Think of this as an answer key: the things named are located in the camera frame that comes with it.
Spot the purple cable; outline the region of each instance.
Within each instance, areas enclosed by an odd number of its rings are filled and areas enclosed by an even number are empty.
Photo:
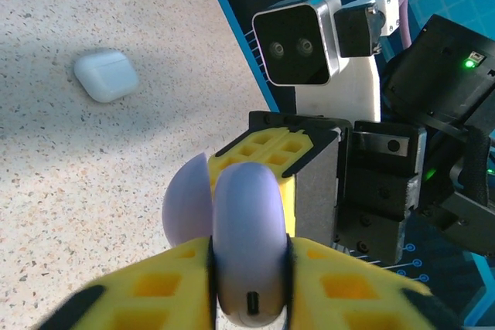
[[[408,0],[399,0],[399,20],[402,46],[407,49],[412,44],[411,32],[409,31]]]

